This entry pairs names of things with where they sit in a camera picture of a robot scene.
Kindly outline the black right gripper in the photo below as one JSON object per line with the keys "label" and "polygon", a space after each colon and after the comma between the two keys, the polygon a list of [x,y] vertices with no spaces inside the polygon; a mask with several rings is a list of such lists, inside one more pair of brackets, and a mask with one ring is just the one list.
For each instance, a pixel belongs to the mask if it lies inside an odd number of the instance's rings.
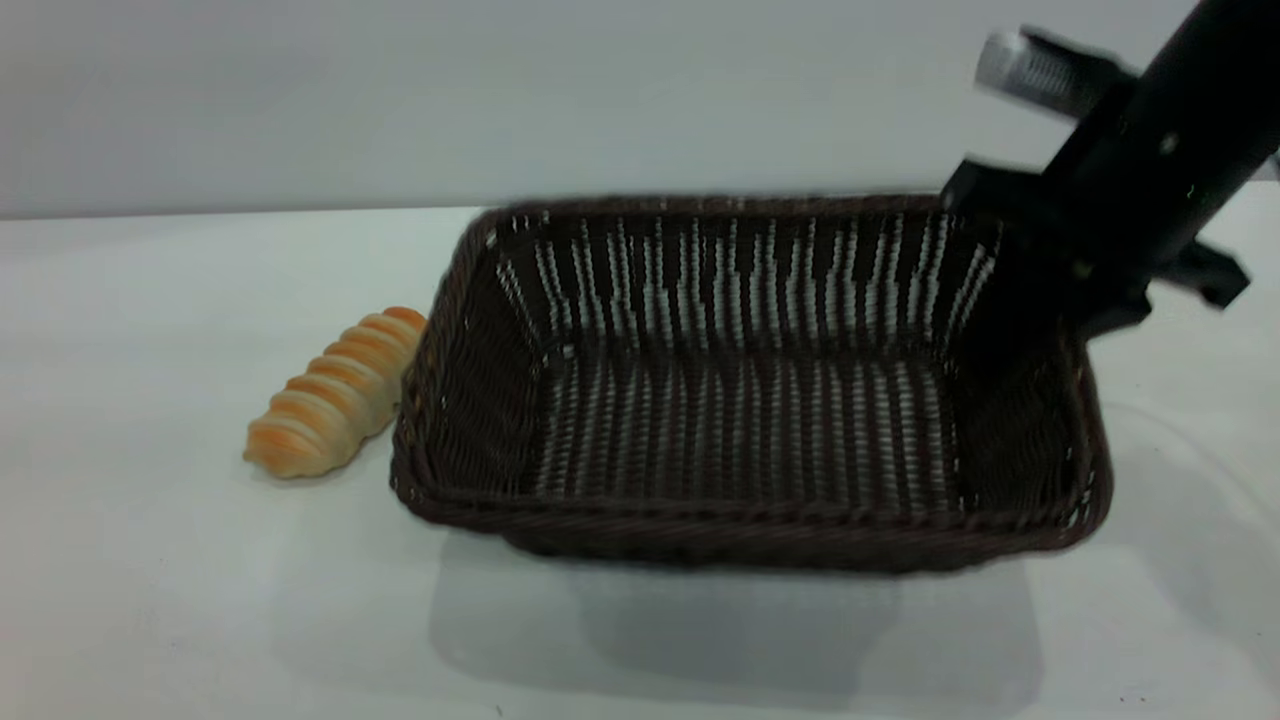
{"label": "black right gripper", "polygon": [[1134,76],[1094,55],[984,55],[982,88],[1076,127],[1038,173],[964,161],[942,199],[1014,224],[989,288],[993,333],[1052,333],[1061,278],[1080,297],[1080,336],[1100,338],[1152,313],[1151,279],[1215,307],[1249,284],[1199,232],[1277,151],[1277,95],[1233,70],[1153,61]]}

